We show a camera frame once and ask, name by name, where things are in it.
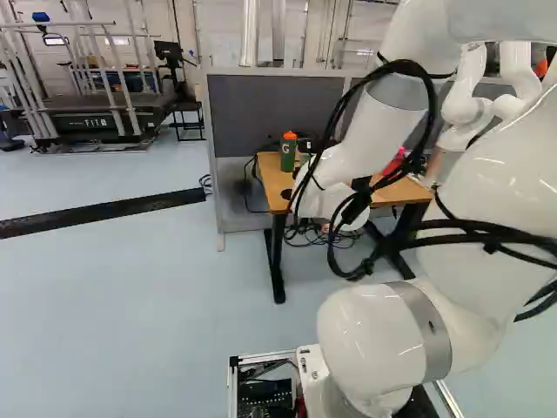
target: desk leg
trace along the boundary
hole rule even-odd
[[[385,256],[404,280],[414,279],[416,275],[400,255],[400,252],[393,247],[393,243],[396,243],[397,240],[406,238],[410,226],[414,222],[421,221],[427,206],[427,203],[405,205],[394,231],[388,238],[386,238],[371,221],[367,221],[364,225],[366,232],[377,242],[377,248],[373,252],[373,258],[378,259],[381,256]]]
[[[267,246],[267,258],[271,270],[272,296],[275,303],[285,303],[285,282],[282,280],[280,271],[280,259],[282,256],[282,239],[285,234],[286,215],[272,215],[272,229],[265,229],[265,243]]]
[[[176,130],[176,140],[179,141],[180,140],[180,134],[178,132],[178,122],[176,122],[176,112],[175,111],[172,112],[172,116],[174,117],[174,129]]]
[[[197,107],[196,112],[198,114],[199,139],[203,140],[205,138],[203,138],[203,126],[201,125],[201,113],[199,112],[199,106]]]

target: black cable bundle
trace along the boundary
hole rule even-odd
[[[300,196],[300,199],[298,199],[296,201],[296,205],[294,206],[294,211],[293,211],[294,212],[294,219],[293,219],[293,225],[292,225],[292,229],[291,229],[292,234],[286,235],[285,236],[286,239],[292,239],[297,233],[299,233],[299,231],[298,231],[299,205],[300,205],[300,201],[302,199],[302,196],[304,195],[305,189],[306,189],[307,185],[309,184],[309,182],[311,180],[313,180],[315,182],[315,184],[317,185],[317,187],[319,189],[323,190],[323,188],[319,185],[319,183],[313,177],[313,174],[315,173],[315,170],[316,170],[316,168],[319,164],[321,156],[323,155],[323,151],[325,150],[325,146],[326,146],[327,142],[333,136],[333,133],[335,132],[337,124],[339,123],[340,118],[344,114],[344,112],[346,110],[346,107],[350,103],[350,100],[366,84],[368,84],[370,82],[373,82],[373,81],[377,81],[377,80],[383,78],[384,76],[388,76],[390,74],[401,74],[401,75],[407,75],[407,76],[411,76],[411,77],[417,77],[417,78],[420,78],[424,82],[424,85],[425,85],[426,90],[427,90],[427,96],[428,96],[428,112],[427,112],[427,120],[426,120],[426,129],[424,130],[424,133],[422,135],[422,138],[421,138],[420,142],[416,145],[416,147],[410,152],[410,154],[406,157],[406,159],[403,161],[403,163],[396,170],[394,170],[389,176],[385,176],[376,185],[374,185],[373,188],[370,187],[370,188],[363,189],[363,190],[360,190],[360,191],[354,193],[352,196],[347,198],[339,206],[339,210],[340,210],[340,209],[343,209],[346,204],[349,204],[353,201],[356,202],[354,205],[350,206],[350,208],[348,208],[348,207],[346,208],[346,209],[349,209],[348,212],[343,212],[343,222],[341,223],[341,225],[339,225],[337,228],[331,228],[330,229],[329,240],[331,242],[333,242],[335,236],[338,235],[338,233],[339,233],[340,227],[345,225],[345,224],[350,224],[351,221],[349,219],[352,218],[352,217],[355,219],[365,209],[365,207],[367,205],[369,205],[371,193],[374,190],[378,190],[382,187],[385,187],[387,185],[390,185],[390,184],[394,183],[395,181],[398,181],[399,179],[404,178],[411,171],[412,167],[415,166],[417,164],[417,162],[419,162],[419,159],[421,158],[421,155],[422,155],[422,153],[423,153],[423,151],[426,147],[426,141],[430,137],[431,132],[433,130],[433,123],[435,122],[435,116],[436,116],[436,110],[437,110],[437,95],[435,94],[435,89],[433,87],[433,81],[432,81],[431,77],[429,76],[429,74],[427,74],[427,71],[424,70],[424,68],[421,65],[419,65],[418,63],[415,63],[414,61],[410,61],[410,60],[407,60],[407,59],[398,59],[398,60],[386,63],[386,64],[380,66],[379,68],[375,69],[374,71],[370,72],[361,81],[356,83],[349,91],[347,91],[346,94],[335,105],[335,107],[332,111],[332,114],[329,117],[329,120],[327,122],[327,125],[326,125],[326,128],[325,128],[324,132],[323,132],[323,135],[321,137],[321,141],[320,141],[320,144],[319,144],[320,148],[317,150],[314,159],[310,163],[310,166],[309,166],[308,171],[305,174],[304,178],[302,179],[302,181],[299,183],[299,186],[296,188],[296,190],[292,194],[290,203],[288,205],[288,210],[289,211],[292,209],[292,205],[293,205],[294,200],[298,196]],[[334,219],[331,219],[332,225],[335,225],[334,220],[336,220],[337,216],[338,216],[338,213],[336,213],[336,216],[335,216]]]
[[[333,270],[335,274],[350,281],[360,280],[365,275],[371,274],[373,264],[375,260],[378,257],[380,257],[380,254],[375,253],[373,255],[374,259],[372,259],[372,256],[370,256],[366,259],[363,259],[359,264],[359,266],[357,266],[353,270],[344,271],[342,268],[340,268],[335,258],[335,252],[334,252],[334,248],[335,248],[334,243],[337,242],[336,240],[338,239],[338,236],[340,234],[341,227],[344,225],[351,224],[363,212],[363,210],[370,205],[371,195],[373,194],[373,192],[404,178],[409,172],[415,171],[419,167],[423,151],[426,147],[427,140],[429,139],[433,130],[433,124],[436,119],[436,111],[437,111],[437,95],[433,87],[432,77],[427,73],[427,71],[423,67],[421,67],[421,65],[415,63],[414,61],[404,60],[404,59],[387,62],[386,64],[372,71],[365,78],[363,78],[359,83],[354,85],[337,102],[334,110],[332,111],[331,116],[329,117],[329,121],[327,123],[325,131],[321,138],[320,149],[317,151],[315,158],[310,163],[308,171],[305,174],[305,176],[302,178],[301,182],[299,183],[299,186],[292,194],[290,203],[288,205],[288,210],[290,211],[292,209],[294,200],[299,196],[299,199],[296,201],[296,205],[294,206],[294,211],[293,211],[293,215],[294,215],[293,224],[290,229],[292,233],[290,235],[285,234],[285,240],[287,241],[291,240],[296,234],[302,233],[304,231],[303,226],[301,226],[299,223],[298,213],[299,213],[300,201],[304,195],[305,189],[307,188],[309,182],[314,181],[316,186],[320,190],[324,190],[323,187],[321,187],[321,185],[314,178],[314,173],[319,164],[323,151],[325,150],[325,145],[327,141],[329,141],[329,139],[332,137],[333,133],[335,132],[336,126],[341,116],[343,115],[344,111],[346,110],[348,103],[354,97],[354,95],[366,84],[376,81],[386,75],[394,74],[394,73],[420,78],[424,83],[424,86],[426,87],[426,91],[427,91],[427,97],[428,97],[426,127],[419,140],[419,143],[414,147],[414,149],[405,158],[402,164],[400,164],[399,167],[397,167],[396,170],[391,172],[388,176],[382,178],[375,185],[368,186],[368,187],[361,187],[352,195],[348,196],[340,203],[340,205],[337,207],[337,209],[335,210],[335,212],[331,217],[331,221],[330,221],[331,225],[327,237],[327,245],[328,245],[327,262],[329,264],[329,267]],[[341,216],[341,220],[337,224],[337,217],[339,215]],[[462,229],[465,232],[465,234],[442,235],[442,236],[428,237],[423,239],[393,242],[391,244],[393,246],[396,246],[397,250],[402,251],[408,248],[417,248],[419,246],[447,245],[447,244],[457,244],[457,243],[467,243],[467,242],[483,243],[485,245],[484,248],[489,253],[500,251],[508,256],[515,257],[519,260],[523,260],[526,262],[534,263],[538,266],[553,268],[554,270],[557,270],[557,265],[555,265],[554,263],[550,263],[545,260],[536,259],[534,257],[516,252],[514,250],[511,250],[510,248],[501,245],[502,243],[533,245],[543,249],[548,253],[551,253],[554,257],[557,258],[557,244],[552,239],[537,236],[537,235],[532,235],[514,228],[509,228],[497,224],[491,224],[488,222],[480,222],[480,221],[456,219],[456,218],[451,219],[451,216],[448,216],[448,212],[446,212],[445,215],[449,219],[425,221],[415,226],[413,230],[419,231],[422,229],[451,227],[451,228]],[[538,291],[535,295],[532,296],[532,298],[526,303],[525,306],[528,306],[540,300],[541,302],[536,307],[531,308],[525,313],[521,313],[517,315],[514,321],[517,322],[528,318],[532,318],[538,314],[541,314],[542,312],[550,308],[552,305],[557,303],[557,279],[551,281],[549,284],[541,288],[540,291]]]

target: wooden desk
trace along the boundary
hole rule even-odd
[[[286,209],[288,207],[288,196],[283,191],[294,187],[291,172],[280,171],[280,152],[259,152],[258,168],[261,174],[261,182],[265,189],[267,204],[272,215],[272,229],[265,229],[265,243],[267,245],[267,256],[271,270],[272,292],[276,303],[284,303],[285,284],[280,271],[282,255],[282,241],[286,227]],[[370,184],[381,179],[380,175],[374,175]],[[404,210],[399,216],[399,221],[390,236],[402,237],[407,235],[410,225],[421,219],[429,205],[433,195],[422,185],[412,179],[404,178],[400,181],[376,191],[372,195],[372,208],[382,206],[404,205]],[[378,257],[385,256],[399,271],[404,280],[415,277],[412,269],[407,265],[398,251],[391,246],[385,245],[391,242],[371,222],[364,225],[366,232],[377,242],[374,254]]]
[[[284,189],[292,189],[294,180],[291,172],[280,171],[280,152],[258,152],[258,167],[270,212],[272,214],[286,213],[288,200],[284,199],[280,193]],[[372,185],[380,179],[381,175],[376,174],[372,177],[370,184]],[[424,186],[412,179],[404,178],[376,191],[372,195],[372,208],[429,203],[431,199],[432,194]]]

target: cubicle divider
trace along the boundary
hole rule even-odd
[[[219,233],[248,231],[270,227],[271,217],[261,185],[244,185],[245,164],[254,154],[280,140],[288,130],[311,132],[324,130],[337,100],[365,74],[362,71],[311,71],[283,68],[215,68],[205,73],[203,107],[205,135],[213,178],[213,196]],[[440,104],[451,83],[440,92]],[[499,79],[486,78],[476,94],[495,98],[512,91]],[[340,137],[350,123],[355,102],[346,110]],[[430,146],[443,127],[439,118]],[[405,142],[411,149],[423,132],[416,127]],[[247,168],[251,178],[251,165]],[[248,193],[249,212],[245,207]]]

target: black floor stripe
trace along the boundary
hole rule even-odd
[[[120,218],[144,212],[160,211],[169,207],[184,206],[205,201],[202,187],[178,190],[143,196],[141,198],[123,199],[115,202],[98,203],[62,211],[40,213],[0,221],[0,239],[19,237],[30,233],[41,233],[52,229],[65,228],[97,222],[99,220]]]

